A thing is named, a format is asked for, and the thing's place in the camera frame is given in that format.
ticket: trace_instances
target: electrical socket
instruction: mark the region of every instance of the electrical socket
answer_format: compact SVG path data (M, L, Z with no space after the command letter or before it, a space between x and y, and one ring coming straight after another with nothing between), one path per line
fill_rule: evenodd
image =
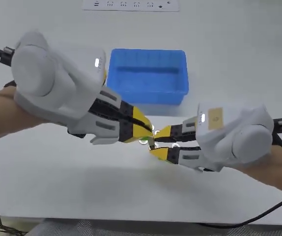
M84 0L82 10L178 12L178 0Z

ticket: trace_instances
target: white tabletop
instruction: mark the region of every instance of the white tabletop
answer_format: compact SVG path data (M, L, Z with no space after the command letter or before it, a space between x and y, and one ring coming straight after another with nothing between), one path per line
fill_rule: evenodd
M37 28L108 55L181 49L190 94L179 107L141 106L157 128L194 116L202 100L261 100L282 117L281 0L180 0L179 13L83 12L81 4L0 0L0 48ZM0 64L0 88L10 80ZM139 143L88 140L50 124L0 139L1 215L237 223L282 200L281 191L231 169L199 175L158 161ZM282 208L257 223L282 224Z

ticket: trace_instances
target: human arm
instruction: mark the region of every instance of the human arm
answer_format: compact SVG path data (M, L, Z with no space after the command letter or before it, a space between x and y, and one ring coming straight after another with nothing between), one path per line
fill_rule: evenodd
M46 122L21 109L13 100L15 91L13 86L0 90L0 137Z
M238 170L282 191L282 147L272 146L271 155L264 162Z

